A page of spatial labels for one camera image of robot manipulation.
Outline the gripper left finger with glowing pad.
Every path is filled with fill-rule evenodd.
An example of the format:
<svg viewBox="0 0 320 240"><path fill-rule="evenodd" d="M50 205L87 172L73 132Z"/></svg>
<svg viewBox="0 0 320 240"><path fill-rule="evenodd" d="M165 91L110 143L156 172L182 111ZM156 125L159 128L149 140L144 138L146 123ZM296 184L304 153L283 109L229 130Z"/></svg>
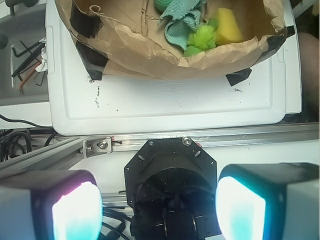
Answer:
<svg viewBox="0 0 320 240"><path fill-rule="evenodd" d="M96 240L103 201L87 170L2 170L2 240Z"/></svg>

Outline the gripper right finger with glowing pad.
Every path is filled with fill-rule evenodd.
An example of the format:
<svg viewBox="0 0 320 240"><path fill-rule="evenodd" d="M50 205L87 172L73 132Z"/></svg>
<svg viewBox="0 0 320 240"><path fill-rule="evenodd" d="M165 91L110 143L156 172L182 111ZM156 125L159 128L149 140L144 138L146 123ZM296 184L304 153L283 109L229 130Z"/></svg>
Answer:
<svg viewBox="0 0 320 240"><path fill-rule="evenodd" d="M227 240L318 240L320 167L307 162L226 165L215 205Z"/></svg>

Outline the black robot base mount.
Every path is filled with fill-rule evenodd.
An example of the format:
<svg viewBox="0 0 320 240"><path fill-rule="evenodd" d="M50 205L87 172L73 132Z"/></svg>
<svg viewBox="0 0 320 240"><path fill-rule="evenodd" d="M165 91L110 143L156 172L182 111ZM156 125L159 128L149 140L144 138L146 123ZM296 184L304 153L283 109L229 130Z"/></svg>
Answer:
<svg viewBox="0 0 320 240"><path fill-rule="evenodd" d="M136 240L204 240L221 234L217 163L190 137L148 140L124 167Z"/></svg>

